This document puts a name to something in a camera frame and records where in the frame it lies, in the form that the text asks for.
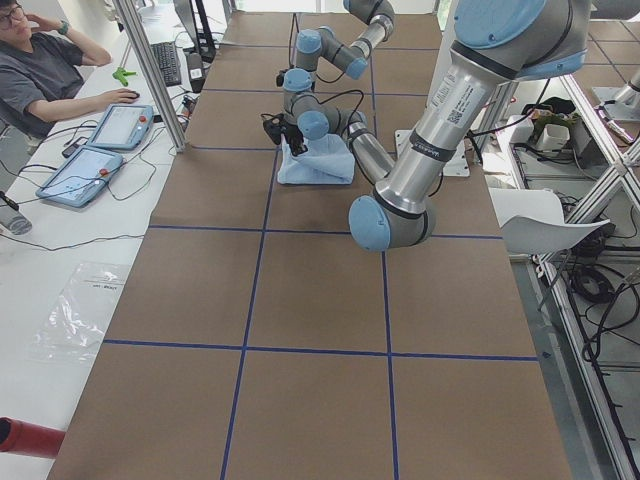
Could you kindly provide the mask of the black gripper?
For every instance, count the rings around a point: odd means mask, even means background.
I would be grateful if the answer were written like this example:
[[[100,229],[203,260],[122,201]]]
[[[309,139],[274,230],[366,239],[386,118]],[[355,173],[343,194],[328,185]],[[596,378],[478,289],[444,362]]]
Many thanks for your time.
[[[291,88],[293,73],[291,69],[280,70],[276,75],[276,86],[281,88]]]
[[[304,137],[300,136],[299,128],[295,124],[288,122],[282,113],[277,115],[262,113],[261,118],[265,133],[275,145],[280,145],[282,138],[285,138],[293,157],[308,151],[304,143]]]

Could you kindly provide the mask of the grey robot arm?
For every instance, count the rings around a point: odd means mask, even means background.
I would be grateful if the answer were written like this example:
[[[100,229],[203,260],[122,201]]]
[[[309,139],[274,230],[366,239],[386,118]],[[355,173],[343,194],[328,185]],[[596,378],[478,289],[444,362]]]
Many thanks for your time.
[[[327,27],[296,39],[294,65],[282,72],[283,108],[263,127],[285,156],[326,171],[328,144],[337,140],[373,186],[349,210],[353,239],[369,251],[408,247],[435,226],[428,191],[450,161],[494,90],[508,81],[550,79],[584,62],[591,5],[587,1],[462,1],[454,13],[451,66],[396,157],[391,157],[357,110],[320,101],[316,69],[325,59],[351,78],[366,70],[373,49],[387,41],[395,12],[387,1],[348,1],[365,24],[351,44]]]
[[[368,67],[368,60],[374,48],[386,42],[394,32],[395,11],[389,1],[344,1],[344,8],[366,25],[366,29],[349,45],[338,39],[329,26],[315,29],[298,30],[293,38],[297,17],[293,15],[288,47],[289,67],[280,70],[276,76],[276,86],[283,87],[285,77],[295,68],[309,73],[310,87],[320,80],[324,83],[335,83],[342,76],[359,79]],[[318,77],[317,69],[320,58],[341,71],[335,80],[324,80]]]

